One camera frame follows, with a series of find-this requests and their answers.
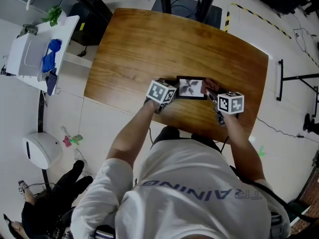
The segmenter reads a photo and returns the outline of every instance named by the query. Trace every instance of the black stand base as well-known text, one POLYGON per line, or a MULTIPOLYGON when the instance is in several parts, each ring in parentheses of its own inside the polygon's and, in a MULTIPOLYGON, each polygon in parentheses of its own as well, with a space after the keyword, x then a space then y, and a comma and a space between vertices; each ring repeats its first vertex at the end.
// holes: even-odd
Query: black stand base
POLYGON ((280 76, 280 92, 279 97, 277 97, 277 101, 281 101, 283 96, 283 86, 284 81, 293 81, 293 80, 300 80, 304 84, 306 84, 309 88, 311 88, 316 93, 316 101, 315 101, 315 113, 312 115, 312 118, 316 117, 317 113, 317 105, 319 103, 318 101, 318 86, 312 87, 309 83, 305 82, 304 79, 311 79, 311 78, 319 78, 319 74, 307 74, 307 75, 300 75, 300 76, 293 76, 293 77, 285 77, 284 78, 284 61, 283 59, 278 62, 281 65, 281 76, 280 76))
MULTIPOLYGON (((198 9, 196 6, 196 0, 179 0, 172 5, 171 14, 181 17, 188 17, 200 22, 196 16, 196 11, 198 9)), ((161 0, 156 0, 152 10, 162 12, 161 0)), ((204 23, 220 29, 221 13, 221 8, 212 5, 204 23)))

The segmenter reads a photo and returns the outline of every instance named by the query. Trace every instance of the picture frame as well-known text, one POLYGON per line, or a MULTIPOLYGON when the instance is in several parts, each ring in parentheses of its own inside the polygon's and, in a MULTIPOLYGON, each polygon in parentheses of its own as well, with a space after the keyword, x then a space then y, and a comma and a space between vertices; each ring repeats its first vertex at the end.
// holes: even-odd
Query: picture frame
POLYGON ((176 79, 179 82, 179 88, 176 91, 176 98, 207 100, 207 95, 200 93, 202 81, 205 80, 205 77, 177 76, 176 79))

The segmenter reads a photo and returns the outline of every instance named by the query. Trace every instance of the chair backrest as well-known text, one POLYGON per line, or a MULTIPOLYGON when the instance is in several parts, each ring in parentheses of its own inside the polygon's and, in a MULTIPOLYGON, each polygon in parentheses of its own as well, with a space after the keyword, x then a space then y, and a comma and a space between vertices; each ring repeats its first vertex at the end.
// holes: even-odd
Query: chair backrest
POLYGON ((71 225, 71 217, 75 207, 72 207, 69 211, 62 215, 61 221, 65 227, 69 227, 71 225))

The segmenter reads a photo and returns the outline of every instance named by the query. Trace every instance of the wooden table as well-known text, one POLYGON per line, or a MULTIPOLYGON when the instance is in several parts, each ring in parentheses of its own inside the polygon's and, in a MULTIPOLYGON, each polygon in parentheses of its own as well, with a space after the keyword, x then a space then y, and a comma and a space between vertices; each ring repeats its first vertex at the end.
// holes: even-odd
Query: wooden table
MULTIPOLYGON (((135 114, 151 80, 212 78, 245 95, 239 121, 250 135, 263 95, 268 56, 214 27, 170 14, 116 9, 103 36, 84 96, 135 114)), ((175 100, 153 120, 217 141, 227 137, 209 100, 175 100)))

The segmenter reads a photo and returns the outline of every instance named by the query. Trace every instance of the white plastic container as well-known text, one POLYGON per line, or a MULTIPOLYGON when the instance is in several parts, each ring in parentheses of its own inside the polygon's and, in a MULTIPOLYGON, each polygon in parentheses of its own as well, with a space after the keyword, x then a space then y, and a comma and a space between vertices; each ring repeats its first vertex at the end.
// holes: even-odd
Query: white plastic container
POLYGON ((63 26, 66 21, 66 13, 64 11, 61 12, 59 18, 58 18, 58 25, 63 26))
POLYGON ((48 133, 32 133, 23 138, 24 154, 41 169, 48 169, 62 156, 62 146, 48 133))
POLYGON ((13 41, 6 72, 21 76, 37 76, 42 68, 49 40, 28 33, 13 41))

